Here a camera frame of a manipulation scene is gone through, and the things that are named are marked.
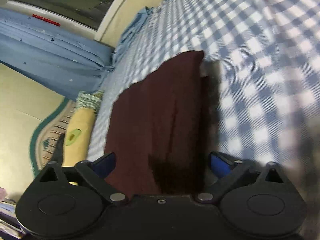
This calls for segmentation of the maroon vintage league sweater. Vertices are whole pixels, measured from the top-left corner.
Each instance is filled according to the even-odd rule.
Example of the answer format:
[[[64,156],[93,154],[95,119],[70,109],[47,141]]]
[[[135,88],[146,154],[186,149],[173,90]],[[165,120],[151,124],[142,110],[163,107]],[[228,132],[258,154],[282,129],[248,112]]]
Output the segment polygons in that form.
[[[195,194],[204,187],[207,80],[202,51],[165,61],[114,102],[105,152],[116,167],[107,182],[135,194]]]

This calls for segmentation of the dark navy clothes pile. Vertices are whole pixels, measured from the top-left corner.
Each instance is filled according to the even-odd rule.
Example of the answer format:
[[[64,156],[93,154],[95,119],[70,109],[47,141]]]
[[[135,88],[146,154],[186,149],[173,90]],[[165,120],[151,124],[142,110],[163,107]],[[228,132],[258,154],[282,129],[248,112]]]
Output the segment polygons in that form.
[[[63,143],[65,139],[65,133],[59,136],[58,141],[55,146],[55,150],[52,154],[52,157],[50,161],[57,162],[60,166],[62,166],[63,163]]]

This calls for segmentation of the teal trimmed headboard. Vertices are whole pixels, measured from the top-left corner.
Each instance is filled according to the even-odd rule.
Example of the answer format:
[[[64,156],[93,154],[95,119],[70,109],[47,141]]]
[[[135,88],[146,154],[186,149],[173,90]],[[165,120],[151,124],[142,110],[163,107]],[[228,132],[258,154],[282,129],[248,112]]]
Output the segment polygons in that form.
[[[57,109],[35,129],[29,145],[29,157],[34,178],[50,161],[59,137],[66,131],[74,109],[75,102],[64,98]]]

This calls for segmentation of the green checked pillow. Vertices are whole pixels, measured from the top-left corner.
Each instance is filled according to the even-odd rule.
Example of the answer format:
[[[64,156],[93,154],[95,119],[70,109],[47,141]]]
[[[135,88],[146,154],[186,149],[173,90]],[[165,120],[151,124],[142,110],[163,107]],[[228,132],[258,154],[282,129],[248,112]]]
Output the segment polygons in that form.
[[[104,91],[96,90],[92,93],[80,91],[76,98],[76,109],[88,108],[98,112],[103,99]]]

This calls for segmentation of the left blue star curtain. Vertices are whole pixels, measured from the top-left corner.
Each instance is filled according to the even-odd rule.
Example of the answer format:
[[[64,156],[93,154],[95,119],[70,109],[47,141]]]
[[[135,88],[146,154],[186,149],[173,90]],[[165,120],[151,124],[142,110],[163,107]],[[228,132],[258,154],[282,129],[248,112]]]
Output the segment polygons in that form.
[[[75,100],[112,72],[113,49],[58,26],[1,9],[1,63]]]

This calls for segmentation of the blue white checked bedsheet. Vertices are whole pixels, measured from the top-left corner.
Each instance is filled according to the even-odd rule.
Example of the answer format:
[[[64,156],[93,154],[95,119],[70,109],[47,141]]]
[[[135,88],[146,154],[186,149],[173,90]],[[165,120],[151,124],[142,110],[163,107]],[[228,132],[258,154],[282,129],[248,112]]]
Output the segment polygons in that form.
[[[164,61],[202,50],[216,67],[218,148],[285,166],[319,197],[319,0],[163,0],[123,32],[89,145],[103,153],[119,94]]]

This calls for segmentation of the white framed window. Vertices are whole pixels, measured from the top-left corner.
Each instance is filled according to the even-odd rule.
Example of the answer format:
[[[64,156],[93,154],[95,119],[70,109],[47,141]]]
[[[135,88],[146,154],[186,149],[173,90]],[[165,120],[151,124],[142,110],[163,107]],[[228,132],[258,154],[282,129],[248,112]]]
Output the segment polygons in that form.
[[[125,0],[1,0],[1,7],[42,18],[100,41]]]

